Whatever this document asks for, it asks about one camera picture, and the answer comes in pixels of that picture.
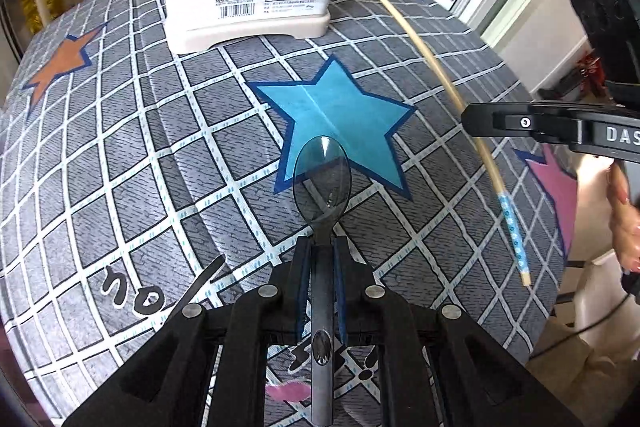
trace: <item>white product label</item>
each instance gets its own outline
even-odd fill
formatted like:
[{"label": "white product label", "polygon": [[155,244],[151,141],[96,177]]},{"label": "white product label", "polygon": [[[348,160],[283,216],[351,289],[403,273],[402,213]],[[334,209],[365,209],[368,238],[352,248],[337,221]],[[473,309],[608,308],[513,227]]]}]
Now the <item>white product label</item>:
[{"label": "white product label", "polygon": [[187,29],[229,22],[324,15],[329,0],[175,0],[168,6]]}]

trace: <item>barcode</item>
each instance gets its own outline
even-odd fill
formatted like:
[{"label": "barcode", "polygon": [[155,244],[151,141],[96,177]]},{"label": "barcode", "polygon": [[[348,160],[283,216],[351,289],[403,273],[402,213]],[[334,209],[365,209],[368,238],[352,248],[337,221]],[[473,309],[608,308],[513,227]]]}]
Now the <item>barcode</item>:
[{"label": "barcode", "polygon": [[231,4],[229,6],[220,7],[220,18],[239,17],[242,15],[253,15],[255,10],[255,2],[247,2],[244,4]]}]

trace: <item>tablecloth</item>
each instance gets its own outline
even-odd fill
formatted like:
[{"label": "tablecloth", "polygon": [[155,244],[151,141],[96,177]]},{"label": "tablecloth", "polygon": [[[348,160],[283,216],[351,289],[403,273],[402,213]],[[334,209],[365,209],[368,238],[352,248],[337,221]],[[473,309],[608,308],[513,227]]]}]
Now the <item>tablecloth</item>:
[{"label": "tablecloth", "polygon": [[[524,101],[513,72],[431,0],[391,0],[473,101]],[[36,35],[1,118],[0,315],[47,413],[68,416],[157,330],[213,259],[197,300],[231,303],[310,233],[291,189],[274,194],[286,122],[248,82],[309,80],[335,55],[367,92],[416,108],[393,136],[412,199],[353,171],[336,233],[409,302],[464,307],[520,361],[554,303],[556,216],[514,149],[489,140],[520,220],[523,288],[491,183],[434,74],[377,0],[332,0],[318,39],[259,36],[172,54],[164,0],[87,0]],[[106,23],[90,65],[25,88],[67,35]],[[75,41],[67,39],[72,45]],[[336,424],[377,426],[375,352],[340,347]],[[308,341],[270,348],[268,383],[308,381]],[[265,425],[306,425],[309,400],[267,395]]]}]

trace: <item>pink shape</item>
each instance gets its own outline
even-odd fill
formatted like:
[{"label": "pink shape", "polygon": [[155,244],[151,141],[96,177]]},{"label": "pink shape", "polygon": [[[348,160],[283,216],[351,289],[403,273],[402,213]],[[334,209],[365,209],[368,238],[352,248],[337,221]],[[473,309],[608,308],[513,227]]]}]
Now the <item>pink shape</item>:
[{"label": "pink shape", "polygon": [[554,202],[564,253],[569,253],[574,238],[575,213],[578,203],[578,182],[564,172],[548,144],[542,144],[546,163],[524,158],[527,165]]},{"label": "pink shape", "polygon": [[274,400],[299,402],[311,396],[311,386],[300,380],[289,380],[279,385],[267,385],[265,391]]}]

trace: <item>brand logo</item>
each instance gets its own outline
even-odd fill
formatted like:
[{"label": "brand logo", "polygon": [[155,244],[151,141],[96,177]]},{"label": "brand logo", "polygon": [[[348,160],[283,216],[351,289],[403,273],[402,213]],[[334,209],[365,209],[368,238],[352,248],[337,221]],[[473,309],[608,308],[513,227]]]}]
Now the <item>brand logo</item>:
[{"label": "brand logo", "polygon": [[633,145],[640,147],[640,131],[607,125],[607,141],[627,143],[629,145],[633,143]]}]

